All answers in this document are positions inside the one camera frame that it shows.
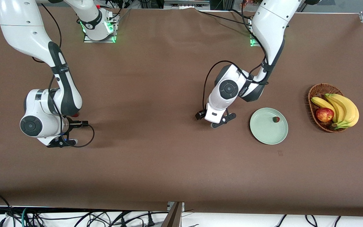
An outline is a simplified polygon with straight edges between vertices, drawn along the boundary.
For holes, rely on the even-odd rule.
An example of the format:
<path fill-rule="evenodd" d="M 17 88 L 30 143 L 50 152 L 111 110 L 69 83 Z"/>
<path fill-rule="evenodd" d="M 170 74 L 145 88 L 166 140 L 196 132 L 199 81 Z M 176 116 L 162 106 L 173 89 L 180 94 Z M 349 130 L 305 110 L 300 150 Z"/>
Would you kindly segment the light green round plate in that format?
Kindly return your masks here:
<path fill-rule="evenodd" d="M 274 123 L 272 118 L 278 116 L 280 121 Z M 256 110 L 249 121 L 252 135 L 261 143 L 279 144 L 288 135 L 289 127 L 285 116 L 276 109 L 261 108 Z"/>

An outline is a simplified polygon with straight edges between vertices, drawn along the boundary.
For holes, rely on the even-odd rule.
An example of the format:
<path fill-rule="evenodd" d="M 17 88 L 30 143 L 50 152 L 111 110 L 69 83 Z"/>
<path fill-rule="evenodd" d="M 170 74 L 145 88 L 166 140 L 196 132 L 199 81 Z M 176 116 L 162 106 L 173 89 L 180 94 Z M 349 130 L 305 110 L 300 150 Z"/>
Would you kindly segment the brown table cover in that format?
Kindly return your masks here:
<path fill-rule="evenodd" d="M 269 84 L 236 119 L 213 129 L 202 109 L 208 70 L 246 71 L 263 52 L 243 25 L 194 9 L 131 10 L 116 43 L 84 43 L 71 8 L 49 9 L 82 95 L 79 119 L 95 128 L 84 148 L 46 148 L 21 132 L 23 101 L 46 89 L 46 64 L 8 45 L 0 28 L 0 195 L 12 206 L 363 216 L 363 23 L 357 14 L 296 14 Z M 327 83 L 359 111 L 339 133 L 318 129 L 305 104 Z M 251 133 L 261 108 L 281 112 L 288 135 L 268 145 Z"/>

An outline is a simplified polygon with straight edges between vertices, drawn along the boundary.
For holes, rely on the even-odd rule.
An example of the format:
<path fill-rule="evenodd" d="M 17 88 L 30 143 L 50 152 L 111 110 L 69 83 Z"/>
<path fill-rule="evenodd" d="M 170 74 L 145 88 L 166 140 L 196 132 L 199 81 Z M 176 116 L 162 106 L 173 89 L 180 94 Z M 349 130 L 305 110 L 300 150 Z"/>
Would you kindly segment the brown wicker basket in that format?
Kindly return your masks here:
<path fill-rule="evenodd" d="M 312 102 L 312 98 L 318 97 L 320 99 L 323 99 L 324 101 L 328 102 L 328 99 L 325 97 L 325 94 L 339 94 L 344 96 L 344 93 L 338 89 L 337 87 L 327 84 L 327 83 L 320 83 L 315 84 L 314 86 L 311 86 L 308 89 L 308 94 L 305 95 L 305 104 L 308 112 L 309 119 L 311 122 L 320 130 L 328 133 L 339 133 L 343 132 L 346 129 L 345 128 L 338 128 L 335 129 L 335 122 L 333 120 L 336 119 L 334 116 L 332 120 L 329 122 L 321 122 L 319 121 L 317 117 L 317 110 L 320 109 L 320 107 Z"/>

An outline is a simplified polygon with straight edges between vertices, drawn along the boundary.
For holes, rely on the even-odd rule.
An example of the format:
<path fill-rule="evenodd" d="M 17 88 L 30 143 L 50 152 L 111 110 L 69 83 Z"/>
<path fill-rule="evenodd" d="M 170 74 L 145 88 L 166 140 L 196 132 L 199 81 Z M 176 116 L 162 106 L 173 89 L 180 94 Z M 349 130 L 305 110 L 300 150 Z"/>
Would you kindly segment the red apple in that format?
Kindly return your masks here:
<path fill-rule="evenodd" d="M 316 118 L 320 122 L 329 122 L 332 121 L 335 116 L 335 113 L 330 108 L 319 108 L 316 111 Z"/>

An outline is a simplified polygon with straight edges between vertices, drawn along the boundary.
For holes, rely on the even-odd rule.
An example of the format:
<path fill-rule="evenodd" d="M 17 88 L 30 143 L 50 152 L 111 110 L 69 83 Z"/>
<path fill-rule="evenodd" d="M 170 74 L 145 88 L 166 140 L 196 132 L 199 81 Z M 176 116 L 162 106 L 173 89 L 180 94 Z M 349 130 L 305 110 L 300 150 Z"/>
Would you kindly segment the orange colourful object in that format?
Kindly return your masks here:
<path fill-rule="evenodd" d="M 261 0 L 239 0 L 238 2 L 239 9 L 243 7 L 245 10 L 254 11 L 261 3 Z"/>

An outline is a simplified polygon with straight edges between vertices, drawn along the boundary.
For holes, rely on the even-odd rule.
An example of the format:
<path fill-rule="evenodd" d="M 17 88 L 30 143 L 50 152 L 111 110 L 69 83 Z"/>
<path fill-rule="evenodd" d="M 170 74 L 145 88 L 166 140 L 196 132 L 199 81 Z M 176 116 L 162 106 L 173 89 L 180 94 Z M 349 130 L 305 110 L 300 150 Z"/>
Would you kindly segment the yellow banana bunch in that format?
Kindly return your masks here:
<path fill-rule="evenodd" d="M 312 98 L 312 102 L 320 108 L 330 108 L 334 111 L 336 119 L 335 129 L 350 128 L 357 124 L 359 120 L 359 111 L 357 106 L 348 98 L 339 94 L 326 93 L 325 97 L 328 102 L 318 97 Z"/>

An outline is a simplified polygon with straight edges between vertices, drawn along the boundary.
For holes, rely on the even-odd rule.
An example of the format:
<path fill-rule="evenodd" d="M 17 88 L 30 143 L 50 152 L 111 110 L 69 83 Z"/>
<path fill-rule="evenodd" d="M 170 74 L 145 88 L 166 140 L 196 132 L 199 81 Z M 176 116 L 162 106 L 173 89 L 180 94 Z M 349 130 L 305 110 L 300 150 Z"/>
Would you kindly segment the grey metal device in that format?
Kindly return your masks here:
<path fill-rule="evenodd" d="M 210 0 L 164 0 L 163 9 L 210 10 Z"/>

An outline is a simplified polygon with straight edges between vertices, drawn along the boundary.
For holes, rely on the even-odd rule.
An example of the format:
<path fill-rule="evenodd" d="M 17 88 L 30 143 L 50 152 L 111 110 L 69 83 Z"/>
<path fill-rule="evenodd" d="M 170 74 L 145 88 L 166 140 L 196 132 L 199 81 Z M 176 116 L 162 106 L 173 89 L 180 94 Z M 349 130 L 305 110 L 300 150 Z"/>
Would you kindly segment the aluminium frame post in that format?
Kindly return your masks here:
<path fill-rule="evenodd" d="M 185 211 L 184 202 L 169 201 L 167 210 L 168 214 L 160 227 L 181 227 L 182 213 Z"/>

